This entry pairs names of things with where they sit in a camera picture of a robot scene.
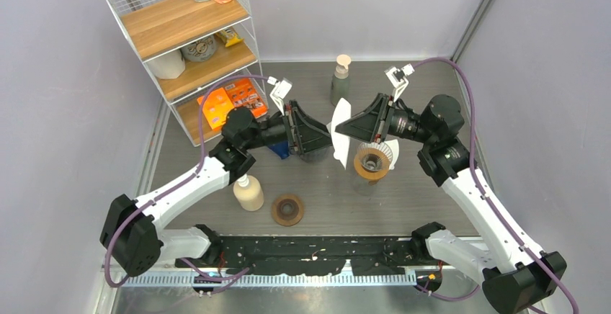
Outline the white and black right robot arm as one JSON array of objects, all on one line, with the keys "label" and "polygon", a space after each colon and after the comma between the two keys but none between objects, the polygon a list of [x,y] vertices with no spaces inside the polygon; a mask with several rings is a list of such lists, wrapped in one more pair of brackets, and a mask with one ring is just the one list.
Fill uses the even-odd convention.
[{"label": "white and black right robot arm", "polygon": [[547,252],[517,224],[486,183],[458,132],[464,125],[460,103],[433,97],[422,113],[400,100],[376,96],[363,112],[351,113],[340,99],[331,119],[335,156],[347,161],[351,139],[378,144],[388,136],[421,143],[417,156],[433,179],[470,220],[486,244],[480,249],[453,235],[439,223],[412,233],[411,254],[421,264],[442,261],[471,278],[498,313],[518,313],[550,297],[567,264],[558,252]]}]

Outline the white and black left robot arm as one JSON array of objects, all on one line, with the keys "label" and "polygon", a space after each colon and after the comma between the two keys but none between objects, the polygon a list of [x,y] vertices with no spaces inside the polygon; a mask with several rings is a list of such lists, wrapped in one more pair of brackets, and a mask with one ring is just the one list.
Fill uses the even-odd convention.
[{"label": "white and black left robot arm", "polygon": [[129,277],[142,275],[158,261],[179,258],[215,265],[221,248],[205,230],[169,230],[167,225],[204,197],[244,177],[255,163],[251,149],[285,141],[294,154],[307,156],[331,146],[327,126],[307,115],[295,100],[261,122],[245,107],[232,109],[221,135],[194,168],[175,180],[136,199],[121,194],[111,201],[99,239],[106,249],[108,282],[111,261]]}]

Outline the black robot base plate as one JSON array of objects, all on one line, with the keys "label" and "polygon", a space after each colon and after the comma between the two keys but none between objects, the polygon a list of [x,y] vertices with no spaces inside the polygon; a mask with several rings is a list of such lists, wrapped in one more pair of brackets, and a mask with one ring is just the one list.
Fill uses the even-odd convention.
[{"label": "black robot base plate", "polygon": [[409,238],[398,236],[221,236],[200,259],[199,268],[226,268],[250,275],[337,275],[346,266],[355,276],[399,275],[408,266],[433,266]]}]

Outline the clear glass dripper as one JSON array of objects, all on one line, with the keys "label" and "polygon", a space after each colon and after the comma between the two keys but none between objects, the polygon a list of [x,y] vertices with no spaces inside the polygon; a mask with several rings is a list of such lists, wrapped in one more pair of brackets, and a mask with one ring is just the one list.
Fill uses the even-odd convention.
[{"label": "clear glass dripper", "polygon": [[366,171],[389,170],[391,151],[385,143],[361,143],[357,147],[356,159]]}]

